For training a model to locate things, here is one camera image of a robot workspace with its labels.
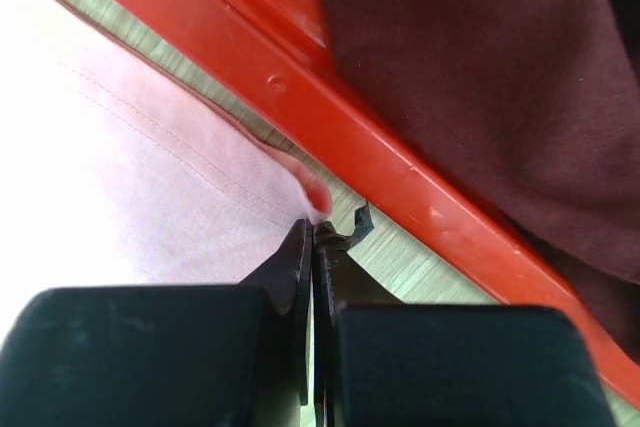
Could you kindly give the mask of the salmon pink t shirt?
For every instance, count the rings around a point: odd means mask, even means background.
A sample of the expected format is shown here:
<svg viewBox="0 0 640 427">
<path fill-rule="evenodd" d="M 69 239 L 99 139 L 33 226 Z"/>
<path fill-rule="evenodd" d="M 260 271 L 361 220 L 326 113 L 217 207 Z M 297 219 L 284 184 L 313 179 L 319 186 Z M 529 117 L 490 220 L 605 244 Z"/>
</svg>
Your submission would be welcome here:
<svg viewBox="0 0 640 427">
<path fill-rule="evenodd" d="M 1 0 L 1 293 L 226 283 L 325 184 L 56 0 Z"/>
</svg>

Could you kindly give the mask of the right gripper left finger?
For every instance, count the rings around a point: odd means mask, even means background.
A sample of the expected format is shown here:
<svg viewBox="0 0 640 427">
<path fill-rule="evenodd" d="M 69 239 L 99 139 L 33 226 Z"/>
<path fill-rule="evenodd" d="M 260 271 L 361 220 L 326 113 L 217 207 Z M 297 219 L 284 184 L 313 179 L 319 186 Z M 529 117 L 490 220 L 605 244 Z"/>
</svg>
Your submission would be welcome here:
<svg viewBox="0 0 640 427">
<path fill-rule="evenodd" d="M 1 349 L 5 426 L 296 426 L 308 401 L 312 225 L 225 285 L 57 288 Z"/>
</svg>

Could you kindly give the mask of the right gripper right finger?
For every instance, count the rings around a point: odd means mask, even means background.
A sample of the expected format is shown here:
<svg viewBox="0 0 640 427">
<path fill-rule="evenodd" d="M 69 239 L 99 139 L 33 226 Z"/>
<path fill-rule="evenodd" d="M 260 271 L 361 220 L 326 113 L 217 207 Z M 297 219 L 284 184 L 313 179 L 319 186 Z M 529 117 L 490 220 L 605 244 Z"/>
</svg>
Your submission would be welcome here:
<svg viewBox="0 0 640 427">
<path fill-rule="evenodd" d="M 320 426 L 611 426 L 585 342 L 533 305 L 405 303 L 351 256 L 373 228 L 313 234 L 314 410 Z"/>
</svg>

